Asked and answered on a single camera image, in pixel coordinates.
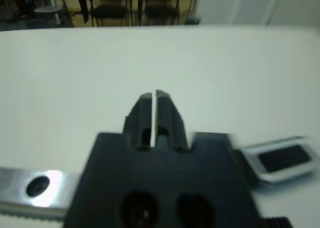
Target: hole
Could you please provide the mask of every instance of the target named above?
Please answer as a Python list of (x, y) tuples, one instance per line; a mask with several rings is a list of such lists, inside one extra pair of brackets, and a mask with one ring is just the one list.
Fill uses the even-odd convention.
[(177, 212), (186, 228), (209, 228), (214, 223), (214, 212), (209, 202), (200, 195), (183, 194)]
[(158, 126), (157, 137), (164, 135), (165, 137), (169, 137), (169, 132), (160, 126)]
[(129, 228), (149, 228), (158, 219), (156, 199), (147, 192), (128, 194), (121, 204), (121, 217)]
[(151, 129), (144, 129), (142, 131), (141, 144), (143, 146), (150, 146)]
[(42, 194), (49, 186), (50, 180), (46, 176), (35, 178), (26, 188), (26, 194), (31, 197), (36, 197)]

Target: chair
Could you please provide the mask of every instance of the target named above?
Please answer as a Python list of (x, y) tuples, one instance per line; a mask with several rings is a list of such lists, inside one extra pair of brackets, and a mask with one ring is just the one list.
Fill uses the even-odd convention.
[[(124, 19), (125, 18), (125, 25), (128, 26), (129, 21), (129, 11), (128, 11), (128, 0), (107, 0), (107, 1), (116, 1), (122, 2), (125, 1), (125, 5), (122, 4), (109, 4), (109, 5), (100, 5), (94, 8), (93, 4), (94, 0), (90, 0), (91, 3), (91, 20), (92, 20), (92, 27), (94, 27), (94, 18), (96, 20), (96, 24), (99, 27), (98, 19), (101, 20), (101, 25), (103, 26), (103, 19)], [(132, 13), (132, 0), (130, 2), (130, 14), (131, 14), (131, 23), (134, 25), (133, 21), (133, 13)]]
[[(176, 0), (175, 7), (168, 4), (170, 0), (145, 0), (145, 9), (144, 12), (147, 16), (147, 22), (149, 24), (149, 19), (161, 19), (163, 22), (172, 18), (171, 25), (174, 24), (176, 17), (178, 18), (178, 23), (180, 22), (180, 13), (179, 13), (179, 1)], [(151, 4), (150, 2), (164, 2), (164, 4)]]
[(38, 17), (38, 19), (40, 19), (40, 17), (44, 17), (48, 28), (49, 28), (49, 24), (48, 24), (47, 17), (61, 13), (65, 21), (69, 22), (70, 27), (73, 28), (74, 26), (72, 24), (72, 20), (69, 15), (66, 2), (65, 0), (62, 0), (62, 2), (63, 2), (63, 5), (38, 7), (34, 10), (34, 13)]

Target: wall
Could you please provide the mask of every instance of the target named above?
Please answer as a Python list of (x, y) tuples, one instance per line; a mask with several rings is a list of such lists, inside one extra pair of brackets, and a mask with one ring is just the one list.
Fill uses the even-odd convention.
[(202, 24), (320, 26), (320, 0), (199, 0)]
[(270, 24), (320, 26), (320, 0), (280, 0)]
[(197, 14), (202, 24), (227, 24), (235, 0), (198, 0)]

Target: white tabletop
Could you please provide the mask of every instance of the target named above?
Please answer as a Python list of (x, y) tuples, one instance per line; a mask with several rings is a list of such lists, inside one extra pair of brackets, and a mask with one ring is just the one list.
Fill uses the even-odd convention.
[[(193, 131), (235, 146), (320, 144), (316, 30), (101, 28), (0, 33), (0, 166), (81, 172), (98, 132), (121, 132), (145, 92), (170, 93)], [(315, 147), (320, 154), (320, 147)], [(320, 177), (254, 193), (262, 215), (320, 226)], [(0, 216), (1, 227), (61, 227)]]

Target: black chair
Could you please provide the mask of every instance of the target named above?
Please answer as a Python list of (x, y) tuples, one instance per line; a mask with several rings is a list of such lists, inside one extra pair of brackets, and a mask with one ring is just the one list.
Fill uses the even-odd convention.
[(109, 1), (125, 1), (125, 5), (100, 5), (94, 8), (93, 4), (94, 0), (90, 0), (91, 3), (91, 19), (92, 19), (92, 27), (94, 27), (94, 18), (96, 20), (96, 24), (99, 25), (98, 19), (101, 20), (101, 25), (103, 26), (103, 19), (124, 19), (125, 25), (127, 26), (129, 20), (129, 13), (131, 14), (131, 23), (134, 25), (133, 21), (133, 13), (132, 13), (132, 0), (130, 2), (130, 11), (128, 10), (128, 0), (109, 0)]
[[(145, 0), (144, 12), (147, 16), (147, 22), (149, 24), (149, 19), (160, 19), (163, 22), (166, 19), (172, 18), (171, 25), (174, 24), (176, 18), (178, 18), (178, 23), (180, 22), (179, 13), (179, 1), (176, 0), (175, 7), (168, 4), (171, 0)], [(162, 4), (154, 4), (154, 2), (163, 2)]]

